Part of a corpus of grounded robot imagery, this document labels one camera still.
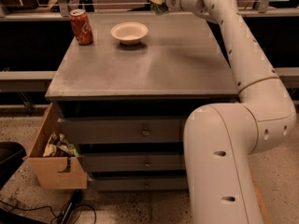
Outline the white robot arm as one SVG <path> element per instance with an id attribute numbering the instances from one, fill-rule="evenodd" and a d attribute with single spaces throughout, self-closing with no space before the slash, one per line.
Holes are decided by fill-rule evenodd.
<path id="1" fill-rule="evenodd" d="M 292 98 L 241 17 L 236 0 L 150 0 L 213 19 L 238 102 L 203 105 L 187 118 L 184 159 L 193 224 L 263 224 L 248 156 L 285 141 L 296 124 Z"/>

